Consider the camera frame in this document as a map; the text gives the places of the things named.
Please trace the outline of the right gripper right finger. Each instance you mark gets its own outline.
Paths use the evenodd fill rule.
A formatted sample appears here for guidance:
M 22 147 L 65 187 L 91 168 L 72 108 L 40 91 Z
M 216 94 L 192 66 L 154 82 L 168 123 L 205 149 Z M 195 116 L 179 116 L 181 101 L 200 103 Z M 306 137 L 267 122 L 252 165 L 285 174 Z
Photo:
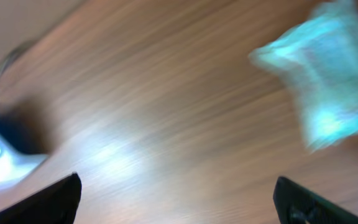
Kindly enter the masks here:
M 281 224 L 358 224 L 358 216 L 283 176 L 273 202 Z

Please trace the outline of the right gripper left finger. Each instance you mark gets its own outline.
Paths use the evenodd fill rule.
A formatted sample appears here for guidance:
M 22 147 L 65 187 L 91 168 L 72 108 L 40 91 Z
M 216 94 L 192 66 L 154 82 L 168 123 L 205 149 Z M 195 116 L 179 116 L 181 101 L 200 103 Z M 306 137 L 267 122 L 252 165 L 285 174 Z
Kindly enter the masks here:
M 0 211 L 0 224 L 72 224 L 81 199 L 77 173 Z

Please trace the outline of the teal tissue pack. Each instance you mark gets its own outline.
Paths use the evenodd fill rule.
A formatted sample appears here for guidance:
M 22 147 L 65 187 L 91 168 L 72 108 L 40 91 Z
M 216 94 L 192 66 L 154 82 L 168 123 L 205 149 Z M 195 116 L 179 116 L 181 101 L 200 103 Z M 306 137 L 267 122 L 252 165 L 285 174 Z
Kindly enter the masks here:
M 311 151 L 358 134 L 358 7 L 318 4 L 304 23 L 253 50 L 250 60 L 292 92 Z

